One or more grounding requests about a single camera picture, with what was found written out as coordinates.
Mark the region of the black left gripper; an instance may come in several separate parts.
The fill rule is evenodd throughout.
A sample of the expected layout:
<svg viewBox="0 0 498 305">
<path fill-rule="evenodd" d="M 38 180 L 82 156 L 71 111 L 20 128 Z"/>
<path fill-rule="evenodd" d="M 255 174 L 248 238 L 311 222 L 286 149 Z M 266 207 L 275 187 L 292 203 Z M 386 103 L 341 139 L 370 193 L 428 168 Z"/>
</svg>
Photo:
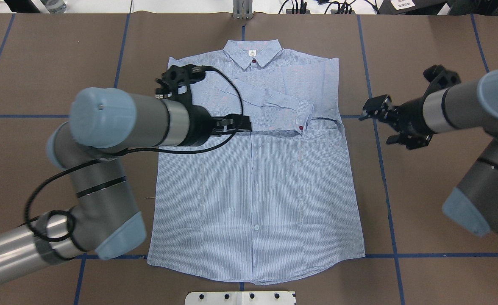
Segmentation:
<svg viewBox="0 0 498 305">
<path fill-rule="evenodd" d="M 189 130 L 184 139 L 186 147 L 203 145 L 212 137 L 213 133 L 215 135 L 233 135 L 253 131 L 252 127 L 247 127 L 251 126 L 249 116 L 241 114 L 211 116 L 206 108 L 198 105 L 189 106 L 187 112 L 189 115 Z"/>
</svg>

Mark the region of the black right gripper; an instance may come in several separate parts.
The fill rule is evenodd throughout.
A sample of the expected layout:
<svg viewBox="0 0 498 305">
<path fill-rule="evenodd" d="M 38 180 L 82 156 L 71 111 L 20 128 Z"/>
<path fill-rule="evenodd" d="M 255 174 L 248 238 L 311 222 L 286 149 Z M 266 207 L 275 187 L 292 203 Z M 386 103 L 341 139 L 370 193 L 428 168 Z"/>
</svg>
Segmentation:
<svg viewBox="0 0 498 305">
<path fill-rule="evenodd" d="M 359 120 L 376 119 L 388 123 L 398 133 L 387 138 L 386 145 L 402 145 L 408 150 L 427 147 L 435 134 L 423 117 L 423 100 L 413 99 L 393 106 L 390 95 L 368 99 Z"/>
</svg>

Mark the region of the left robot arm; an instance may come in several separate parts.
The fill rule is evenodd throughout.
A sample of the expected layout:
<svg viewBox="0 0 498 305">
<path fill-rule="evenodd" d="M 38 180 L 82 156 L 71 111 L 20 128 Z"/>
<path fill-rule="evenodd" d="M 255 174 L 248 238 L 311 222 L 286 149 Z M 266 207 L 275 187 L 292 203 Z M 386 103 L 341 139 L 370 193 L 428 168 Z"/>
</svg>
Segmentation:
<svg viewBox="0 0 498 305">
<path fill-rule="evenodd" d="M 47 154 L 61 172 L 28 197 L 23 223 L 0 234 L 0 285 L 96 252 L 117 258 L 146 238 L 142 213 L 121 164 L 140 151 L 197 147 L 210 137 L 251 131 L 241 96 L 239 114 L 212 116 L 190 91 L 159 99 L 120 89 L 87 88 L 76 95 L 69 120 L 48 139 Z M 78 203 L 31 217 L 47 185 L 68 176 Z"/>
</svg>

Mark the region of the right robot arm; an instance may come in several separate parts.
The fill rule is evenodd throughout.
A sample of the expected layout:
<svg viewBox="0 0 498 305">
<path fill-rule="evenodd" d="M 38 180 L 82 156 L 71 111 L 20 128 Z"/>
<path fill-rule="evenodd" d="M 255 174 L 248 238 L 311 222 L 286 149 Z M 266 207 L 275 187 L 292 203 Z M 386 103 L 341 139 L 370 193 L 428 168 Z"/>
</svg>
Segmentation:
<svg viewBox="0 0 498 305">
<path fill-rule="evenodd" d="M 481 128 L 492 140 L 442 205 L 450 220 L 472 234 L 498 234 L 498 70 L 462 83 L 436 64 L 423 72 L 429 85 L 419 98 L 393 105 L 390 95 L 369 98 L 359 120 L 375 119 L 396 131 L 386 144 L 427 147 L 434 135 Z"/>
</svg>

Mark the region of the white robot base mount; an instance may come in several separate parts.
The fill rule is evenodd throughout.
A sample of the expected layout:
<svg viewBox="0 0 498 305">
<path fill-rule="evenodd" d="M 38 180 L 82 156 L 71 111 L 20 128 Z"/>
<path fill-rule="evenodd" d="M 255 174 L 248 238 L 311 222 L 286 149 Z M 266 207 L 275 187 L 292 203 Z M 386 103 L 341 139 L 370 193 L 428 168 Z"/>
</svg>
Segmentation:
<svg viewBox="0 0 498 305">
<path fill-rule="evenodd" d="M 297 305 L 294 291 L 209 291 L 187 294 L 185 305 Z"/>
</svg>

